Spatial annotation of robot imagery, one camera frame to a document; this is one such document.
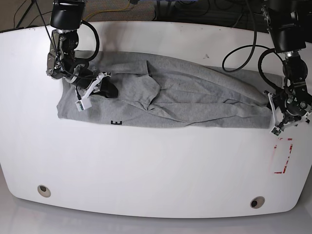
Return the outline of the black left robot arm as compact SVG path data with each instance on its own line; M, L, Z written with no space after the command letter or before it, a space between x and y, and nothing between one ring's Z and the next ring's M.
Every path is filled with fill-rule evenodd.
M284 54L284 86L276 87L273 103L283 114L282 124L297 122L310 114L312 96L308 93L308 67L300 57L306 41L312 34L312 2L310 0L265 0L262 11L268 25L274 48L263 52L258 62L270 53Z

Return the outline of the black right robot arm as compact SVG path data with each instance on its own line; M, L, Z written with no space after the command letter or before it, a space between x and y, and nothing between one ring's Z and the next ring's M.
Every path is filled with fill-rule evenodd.
M47 60L47 75L53 79L64 79L76 89L91 90L106 98L118 97L118 89L109 79L103 78L98 84L91 85L98 80L99 72L89 69L99 52L99 36L94 26L82 19L85 8L84 0L55 0L50 19L54 28L50 38L50 51ZM79 43L77 30L81 25L91 29L95 36L96 47L88 58L78 58L75 49Z

